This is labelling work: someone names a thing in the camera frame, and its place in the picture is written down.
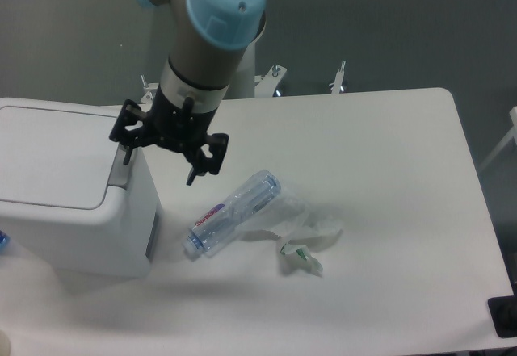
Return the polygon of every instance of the bottle cap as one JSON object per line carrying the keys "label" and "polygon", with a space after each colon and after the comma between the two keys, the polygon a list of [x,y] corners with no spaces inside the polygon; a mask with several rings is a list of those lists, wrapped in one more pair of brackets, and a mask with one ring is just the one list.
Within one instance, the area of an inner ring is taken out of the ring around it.
{"label": "bottle cap", "polygon": [[195,243],[192,241],[192,239],[190,237],[187,237],[183,241],[183,248],[187,252],[187,256],[189,258],[197,258],[200,255],[200,249],[198,249],[195,246]]}

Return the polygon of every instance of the gray floor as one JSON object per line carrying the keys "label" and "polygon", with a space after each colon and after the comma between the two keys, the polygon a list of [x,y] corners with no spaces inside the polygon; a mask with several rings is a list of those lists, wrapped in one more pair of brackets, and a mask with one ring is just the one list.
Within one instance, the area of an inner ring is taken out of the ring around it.
{"label": "gray floor", "polygon": [[[0,0],[0,96],[138,99],[139,75],[158,80],[173,34],[166,7],[134,0]],[[342,59],[351,92],[449,89],[479,164],[517,106],[517,0],[268,0],[258,72],[278,63],[287,94],[326,93]],[[499,208],[516,197],[512,169],[483,180],[510,229],[517,207]]]}

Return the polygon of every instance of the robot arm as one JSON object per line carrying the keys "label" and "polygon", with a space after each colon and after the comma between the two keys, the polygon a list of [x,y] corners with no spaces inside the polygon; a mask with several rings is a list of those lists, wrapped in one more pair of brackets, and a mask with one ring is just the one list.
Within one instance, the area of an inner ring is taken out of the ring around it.
{"label": "robot arm", "polygon": [[[218,174],[229,137],[207,130],[249,43],[261,27],[266,0],[169,0],[178,31],[153,106],[124,103],[110,139],[126,149],[156,144],[182,153],[195,176]],[[211,157],[202,146],[208,145]]]}

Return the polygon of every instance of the green marking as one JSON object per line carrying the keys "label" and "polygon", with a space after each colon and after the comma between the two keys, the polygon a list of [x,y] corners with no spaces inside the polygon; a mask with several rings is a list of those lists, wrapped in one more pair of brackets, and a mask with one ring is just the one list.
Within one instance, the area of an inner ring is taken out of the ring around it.
{"label": "green marking", "polygon": [[305,254],[304,254],[304,250],[303,250],[303,249],[297,249],[297,250],[296,250],[296,253],[297,253],[297,254],[298,254],[298,256],[299,256],[300,258],[302,258],[304,261],[307,261],[307,260],[308,260],[308,259],[307,259],[307,257],[306,257],[306,256],[305,256]]}

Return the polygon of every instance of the box lid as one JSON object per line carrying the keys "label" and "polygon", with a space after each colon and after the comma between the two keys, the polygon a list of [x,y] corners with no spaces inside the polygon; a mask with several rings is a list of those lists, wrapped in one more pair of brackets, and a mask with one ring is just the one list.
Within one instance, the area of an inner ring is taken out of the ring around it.
{"label": "box lid", "polygon": [[0,104],[0,201],[97,208],[118,147],[108,139],[115,118],[36,106]]}

